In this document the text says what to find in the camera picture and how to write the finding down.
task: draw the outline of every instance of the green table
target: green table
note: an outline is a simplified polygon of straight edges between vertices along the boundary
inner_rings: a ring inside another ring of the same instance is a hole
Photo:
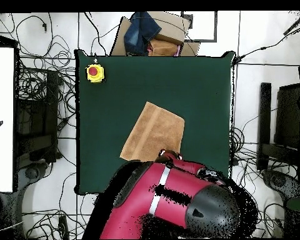
[[[85,68],[94,57],[75,50],[77,191],[101,193],[125,163],[120,153],[146,101],[185,120],[181,154],[228,176],[231,61],[223,57],[98,57],[106,82]]]

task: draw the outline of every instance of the yellow button base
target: yellow button base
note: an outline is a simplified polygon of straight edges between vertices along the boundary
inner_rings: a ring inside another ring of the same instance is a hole
[[[89,69],[92,67],[97,69],[97,74],[95,76],[89,74]],[[86,68],[86,71],[87,79],[92,83],[101,83],[104,79],[104,69],[100,64],[91,64]]]

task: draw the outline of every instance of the white board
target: white board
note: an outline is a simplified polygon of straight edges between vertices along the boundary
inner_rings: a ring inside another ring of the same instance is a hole
[[[14,49],[0,47],[0,192],[13,191]]]

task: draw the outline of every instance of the emergency stop button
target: emergency stop button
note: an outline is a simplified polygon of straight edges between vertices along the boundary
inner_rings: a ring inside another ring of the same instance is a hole
[[[90,74],[90,75],[96,76],[97,73],[98,73],[97,68],[95,68],[95,67],[90,67],[90,68],[89,68],[89,74]]]
[[[101,83],[104,79],[104,69],[100,64],[91,64],[86,68],[87,79],[92,83]]]

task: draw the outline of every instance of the table surface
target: table surface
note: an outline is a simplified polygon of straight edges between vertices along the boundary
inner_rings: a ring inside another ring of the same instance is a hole
[[[14,49],[0,47],[0,192],[13,191]]]
[[[79,193],[99,193],[125,162],[120,153],[146,101],[185,120],[181,154],[222,171],[229,168],[231,60],[223,57],[99,57],[106,82],[93,84],[93,57],[77,51]]]

